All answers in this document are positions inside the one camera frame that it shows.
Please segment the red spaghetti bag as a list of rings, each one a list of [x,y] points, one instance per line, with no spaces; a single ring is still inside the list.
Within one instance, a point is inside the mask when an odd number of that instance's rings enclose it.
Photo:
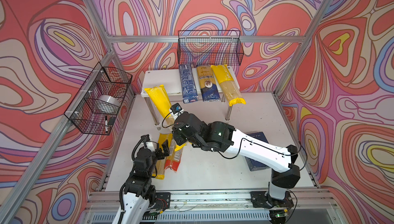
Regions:
[[[183,147],[178,146],[175,140],[172,140],[170,143],[169,152],[170,154],[166,158],[164,169],[170,169],[177,172],[181,163]]]

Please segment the blue spaghetti box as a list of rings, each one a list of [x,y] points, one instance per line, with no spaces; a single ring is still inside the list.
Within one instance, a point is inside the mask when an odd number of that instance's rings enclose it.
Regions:
[[[183,103],[198,101],[198,92],[195,85],[192,67],[190,64],[179,65]]]

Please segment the dark blue spaghetti bag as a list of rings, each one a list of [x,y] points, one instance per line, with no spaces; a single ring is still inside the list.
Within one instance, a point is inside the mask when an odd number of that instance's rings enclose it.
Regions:
[[[208,65],[198,66],[197,74],[203,101],[219,101],[220,95],[211,67]]]

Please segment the yellow spaghetti bag long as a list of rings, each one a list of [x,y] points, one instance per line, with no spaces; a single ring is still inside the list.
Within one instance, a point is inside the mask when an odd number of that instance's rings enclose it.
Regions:
[[[153,105],[155,105],[159,113],[162,115],[162,121],[165,121],[167,123],[166,126],[169,129],[173,129],[175,126],[175,117],[172,114],[170,99],[164,85],[144,88],[143,93],[147,94],[147,97],[145,97],[144,99],[148,105],[154,124],[156,126],[160,125],[162,128],[165,127],[164,125],[161,125],[159,123]]]

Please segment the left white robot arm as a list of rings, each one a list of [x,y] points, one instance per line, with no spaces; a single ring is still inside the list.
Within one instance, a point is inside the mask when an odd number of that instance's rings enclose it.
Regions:
[[[170,207],[170,193],[157,193],[152,179],[157,162],[169,156],[168,140],[161,145],[143,135],[132,151],[132,170],[119,190],[120,207],[114,224],[138,224],[144,217],[157,218]]]

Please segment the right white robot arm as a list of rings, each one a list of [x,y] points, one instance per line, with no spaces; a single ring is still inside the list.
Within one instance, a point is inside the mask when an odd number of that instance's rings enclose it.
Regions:
[[[294,145],[277,147],[253,138],[234,126],[221,121],[205,123],[189,112],[173,116],[172,134],[177,147],[189,142],[203,151],[221,156],[232,154],[248,157],[271,168],[271,180],[266,197],[283,201],[286,193],[300,180],[300,167],[296,165],[299,150]]]

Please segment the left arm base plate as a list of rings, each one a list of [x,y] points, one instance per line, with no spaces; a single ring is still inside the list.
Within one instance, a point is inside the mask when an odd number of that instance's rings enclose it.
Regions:
[[[170,192],[156,193],[155,202],[148,207],[149,212],[160,212],[169,209],[171,200]]]

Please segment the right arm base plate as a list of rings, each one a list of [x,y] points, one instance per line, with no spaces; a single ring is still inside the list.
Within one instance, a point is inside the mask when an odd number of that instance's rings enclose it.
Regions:
[[[285,198],[278,200],[269,196],[268,191],[251,191],[250,192],[251,203],[254,208],[285,208],[291,209],[294,207],[294,203],[290,196],[289,191],[285,191]]]

